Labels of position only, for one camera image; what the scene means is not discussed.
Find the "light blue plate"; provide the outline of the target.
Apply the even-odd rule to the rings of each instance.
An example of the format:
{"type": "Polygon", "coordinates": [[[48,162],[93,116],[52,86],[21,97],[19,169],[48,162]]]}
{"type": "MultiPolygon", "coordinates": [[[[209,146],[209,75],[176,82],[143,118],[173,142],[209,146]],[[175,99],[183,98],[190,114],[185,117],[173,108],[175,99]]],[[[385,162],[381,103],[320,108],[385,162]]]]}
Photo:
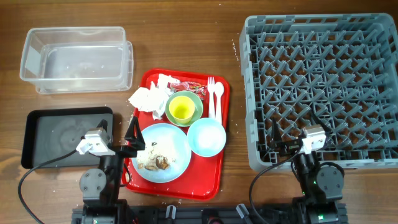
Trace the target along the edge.
{"type": "Polygon", "coordinates": [[[137,157],[131,159],[135,170],[142,178],[149,182],[163,184],[179,178],[186,171],[191,161],[192,151],[188,145],[187,135],[180,128],[166,123],[153,124],[142,131],[142,136],[146,146],[157,142],[175,152],[175,162],[166,170],[139,169],[137,157]]]}

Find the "grey dishwasher rack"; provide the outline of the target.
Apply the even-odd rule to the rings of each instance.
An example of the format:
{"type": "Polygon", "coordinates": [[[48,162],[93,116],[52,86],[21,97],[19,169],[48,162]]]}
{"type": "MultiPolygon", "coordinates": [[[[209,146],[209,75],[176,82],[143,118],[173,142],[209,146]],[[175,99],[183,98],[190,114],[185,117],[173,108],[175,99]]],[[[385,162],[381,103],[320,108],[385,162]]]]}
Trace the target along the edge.
{"type": "Polygon", "coordinates": [[[278,163],[316,116],[330,128],[317,154],[345,169],[397,167],[397,28],[392,16],[249,16],[239,37],[252,170],[278,163]]]}

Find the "red serving tray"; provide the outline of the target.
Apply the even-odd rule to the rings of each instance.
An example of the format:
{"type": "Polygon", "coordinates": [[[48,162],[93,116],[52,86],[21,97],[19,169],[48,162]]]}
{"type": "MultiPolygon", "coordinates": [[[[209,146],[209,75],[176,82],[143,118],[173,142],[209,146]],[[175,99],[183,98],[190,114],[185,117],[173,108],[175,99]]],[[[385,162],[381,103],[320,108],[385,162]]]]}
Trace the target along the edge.
{"type": "MultiPolygon", "coordinates": [[[[215,82],[221,82],[224,86],[224,93],[221,97],[221,111],[223,116],[223,127],[226,128],[228,123],[229,97],[230,86],[229,83],[220,76],[207,75],[203,73],[182,72],[176,70],[167,70],[162,68],[153,68],[148,70],[141,79],[140,87],[149,88],[151,82],[157,84],[159,74],[170,75],[182,82],[192,81],[200,84],[207,84],[208,77],[214,77],[215,82]]],[[[139,126],[144,136],[144,129],[148,126],[157,123],[168,123],[175,128],[183,131],[185,134],[188,127],[174,126],[171,121],[168,121],[166,115],[161,120],[153,120],[152,113],[141,112],[135,109],[134,116],[138,118],[139,126]]],[[[223,165],[223,150],[213,157],[201,157],[190,151],[191,159],[186,171],[182,173],[175,180],[170,182],[156,184],[151,180],[146,180],[141,176],[136,168],[133,167],[131,159],[125,159],[125,164],[129,168],[131,180],[128,182],[125,178],[124,171],[122,177],[122,184],[127,185],[126,188],[143,194],[163,195],[168,197],[186,198],[190,200],[210,200],[220,189],[221,169],[223,165]]]]}

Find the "red snack wrapper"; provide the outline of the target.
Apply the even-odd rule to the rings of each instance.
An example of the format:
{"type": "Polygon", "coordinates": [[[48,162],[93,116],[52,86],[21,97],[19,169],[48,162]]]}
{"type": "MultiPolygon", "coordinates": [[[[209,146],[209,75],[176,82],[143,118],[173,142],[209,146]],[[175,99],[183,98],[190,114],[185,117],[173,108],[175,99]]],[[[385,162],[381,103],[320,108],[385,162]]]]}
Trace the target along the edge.
{"type": "Polygon", "coordinates": [[[196,94],[201,100],[205,99],[207,86],[197,82],[169,83],[168,87],[174,91],[189,91],[196,94]]]}

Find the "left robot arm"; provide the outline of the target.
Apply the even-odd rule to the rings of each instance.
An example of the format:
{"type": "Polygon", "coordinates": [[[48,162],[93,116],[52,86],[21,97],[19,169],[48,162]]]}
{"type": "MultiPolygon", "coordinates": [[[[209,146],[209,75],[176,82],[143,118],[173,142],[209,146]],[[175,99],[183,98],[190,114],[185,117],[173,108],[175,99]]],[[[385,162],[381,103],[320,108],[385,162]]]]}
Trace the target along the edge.
{"type": "Polygon", "coordinates": [[[126,145],[113,146],[106,132],[108,123],[101,120],[96,128],[81,137],[79,154],[99,157],[99,166],[87,170],[80,178],[83,210],[72,213],[72,223],[137,223],[138,219],[125,199],[119,198],[125,159],[145,149],[137,117],[133,117],[125,134],[126,145]]]}

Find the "light blue bowl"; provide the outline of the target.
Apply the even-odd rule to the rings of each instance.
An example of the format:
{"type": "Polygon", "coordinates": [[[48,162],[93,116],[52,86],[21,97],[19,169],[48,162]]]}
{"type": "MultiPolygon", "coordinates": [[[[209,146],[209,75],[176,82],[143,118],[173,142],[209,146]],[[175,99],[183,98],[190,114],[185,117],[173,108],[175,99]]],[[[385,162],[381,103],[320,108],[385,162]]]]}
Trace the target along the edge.
{"type": "Polygon", "coordinates": [[[214,119],[201,118],[188,129],[187,139],[190,149],[201,157],[219,154],[226,144],[226,131],[214,119]]]}

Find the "white plastic spoon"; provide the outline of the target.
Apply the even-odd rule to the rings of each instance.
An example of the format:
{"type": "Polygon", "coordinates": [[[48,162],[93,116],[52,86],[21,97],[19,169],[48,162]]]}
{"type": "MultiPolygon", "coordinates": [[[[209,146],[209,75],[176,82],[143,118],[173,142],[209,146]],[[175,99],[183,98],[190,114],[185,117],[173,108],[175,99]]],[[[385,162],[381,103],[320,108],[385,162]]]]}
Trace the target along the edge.
{"type": "Polygon", "coordinates": [[[220,124],[222,123],[222,111],[221,111],[221,97],[224,93],[224,86],[221,82],[215,83],[215,95],[216,95],[216,111],[215,119],[220,124]]]}

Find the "white plastic fork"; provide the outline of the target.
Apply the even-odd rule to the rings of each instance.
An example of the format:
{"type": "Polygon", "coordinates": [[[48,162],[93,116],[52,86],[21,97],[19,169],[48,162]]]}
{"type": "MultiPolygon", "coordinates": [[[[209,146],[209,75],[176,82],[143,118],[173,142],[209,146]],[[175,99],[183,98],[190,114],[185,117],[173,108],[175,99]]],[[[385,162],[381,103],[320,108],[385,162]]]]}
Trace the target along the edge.
{"type": "Polygon", "coordinates": [[[215,119],[215,105],[214,105],[215,79],[213,77],[208,78],[207,90],[209,93],[208,117],[211,119],[215,119]]]}

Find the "black tray bin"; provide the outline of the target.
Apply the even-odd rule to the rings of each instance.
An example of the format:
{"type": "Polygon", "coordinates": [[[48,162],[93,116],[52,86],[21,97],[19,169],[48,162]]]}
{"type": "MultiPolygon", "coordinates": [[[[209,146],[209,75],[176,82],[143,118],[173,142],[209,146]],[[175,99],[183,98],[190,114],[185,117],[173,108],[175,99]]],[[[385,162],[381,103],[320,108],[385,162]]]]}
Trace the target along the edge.
{"type": "Polygon", "coordinates": [[[76,149],[81,137],[102,120],[113,136],[113,111],[107,106],[31,111],[26,120],[21,165],[31,169],[76,149]]]}

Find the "yellow cup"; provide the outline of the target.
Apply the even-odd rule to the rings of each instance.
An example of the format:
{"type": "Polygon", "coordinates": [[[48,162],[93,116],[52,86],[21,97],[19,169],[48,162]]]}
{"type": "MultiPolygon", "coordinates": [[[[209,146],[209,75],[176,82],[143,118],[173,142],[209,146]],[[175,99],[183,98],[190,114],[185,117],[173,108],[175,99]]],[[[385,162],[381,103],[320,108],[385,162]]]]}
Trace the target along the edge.
{"type": "Polygon", "coordinates": [[[188,124],[195,112],[195,103],[188,96],[176,96],[169,101],[169,118],[175,124],[188,124]]]}

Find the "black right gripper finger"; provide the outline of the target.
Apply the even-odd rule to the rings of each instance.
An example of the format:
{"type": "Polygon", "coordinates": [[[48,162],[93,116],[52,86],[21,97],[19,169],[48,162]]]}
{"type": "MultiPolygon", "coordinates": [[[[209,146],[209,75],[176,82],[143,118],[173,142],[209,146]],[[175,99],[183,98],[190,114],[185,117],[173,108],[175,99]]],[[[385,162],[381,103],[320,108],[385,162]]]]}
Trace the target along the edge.
{"type": "Polygon", "coordinates": [[[278,124],[275,118],[271,118],[272,120],[272,142],[273,143],[279,143],[282,141],[282,137],[279,132],[278,124]]]}
{"type": "Polygon", "coordinates": [[[323,121],[321,121],[313,112],[313,110],[310,110],[310,119],[314,124],[319,124],[323,130],[325,131],[326,134],[331,134],[332,129],[329,128],[323,121]]]}

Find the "clear plastic bin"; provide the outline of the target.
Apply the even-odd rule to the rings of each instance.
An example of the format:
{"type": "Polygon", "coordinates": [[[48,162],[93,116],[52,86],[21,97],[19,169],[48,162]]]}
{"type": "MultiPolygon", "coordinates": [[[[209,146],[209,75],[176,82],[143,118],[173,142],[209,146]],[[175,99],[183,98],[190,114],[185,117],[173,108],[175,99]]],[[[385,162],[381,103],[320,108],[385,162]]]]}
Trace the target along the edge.
{"type": "Polygon", "coordinates": [[[134,54],[123,27],[46,27],[27,33],[19,76],[40,94],[126,91],[134,54]]]}

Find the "white napkin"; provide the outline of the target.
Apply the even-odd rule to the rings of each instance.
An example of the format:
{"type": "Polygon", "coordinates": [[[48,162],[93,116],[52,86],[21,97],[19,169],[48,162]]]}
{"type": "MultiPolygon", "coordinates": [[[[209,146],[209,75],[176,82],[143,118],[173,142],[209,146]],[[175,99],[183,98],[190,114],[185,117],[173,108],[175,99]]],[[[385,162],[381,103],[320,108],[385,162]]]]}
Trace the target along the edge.
{"type": "Polygon", "coordinates": [[[150,88],[139,87],[128,102],[143,112],[152,112],[154,120],[162,119],[165,113],[166,104],[170,96],[175,93],[170,84],[179,84],[180,80],[172,78],[170,75],[159,74],[157,84],[150,83],[150,88]]]}

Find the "green bowl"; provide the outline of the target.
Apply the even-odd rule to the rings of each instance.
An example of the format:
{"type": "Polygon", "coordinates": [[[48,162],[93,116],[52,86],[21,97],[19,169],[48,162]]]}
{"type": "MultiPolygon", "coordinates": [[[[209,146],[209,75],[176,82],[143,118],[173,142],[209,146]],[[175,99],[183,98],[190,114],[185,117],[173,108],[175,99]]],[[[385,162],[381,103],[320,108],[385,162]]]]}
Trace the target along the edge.
{"type": "Polygon", "coordinates": [[[202,114],[203,114],[203,103],[202,103],[202,100],[201,100],[196,94],[194,94],[194,93],[192,93],[192,92],[189,92],[189,91],[179,91],[179,92],[174,93],[174,94],[168,99],[167,104],[166,104],[165,113],[166,113],[166,116],[167,116],[168,120],[169,120],[171,123],[173,123],[174,125],[181,126],[181,127],[190,126],[190,125],[193,124],[196,120],[198,120],[198,119],[201,118],[201,116],[202,116],[202,114]],[[170,101],[172,98],[176,97],[176,96],[188,96],[188,97],[191,98],[191,99],[193,100],[193,102],[195,103],[195,112],[194,112],[194,114],[193,114],[193,117],[192,117],[191,121],[190,121],[188,124],[186,124],[186,125],[175,124],[175,123],[173,123],[173,122],[171,121],[171,119],[169,118],[169,113],[167,112],[167,109],[169,108],[169,101],[170,101]]]}

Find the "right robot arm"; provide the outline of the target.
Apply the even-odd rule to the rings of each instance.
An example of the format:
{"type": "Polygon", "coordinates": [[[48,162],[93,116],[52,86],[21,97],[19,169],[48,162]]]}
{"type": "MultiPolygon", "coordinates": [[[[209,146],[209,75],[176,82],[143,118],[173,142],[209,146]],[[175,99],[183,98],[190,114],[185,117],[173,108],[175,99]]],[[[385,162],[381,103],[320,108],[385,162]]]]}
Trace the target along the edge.
{"type": "Polygon", "coordinates": [[[336,201],[343,198],[345,172],[334,162],[320,163],[317,156],[333,131],[312,111],[310,118],[313,124],[289,141],[282,140],[277,121],[272,119],[271,147],[290,156],[290,168],[302,189],[303,196],[292,201],[296,223],[341,223],[336,201]]]}

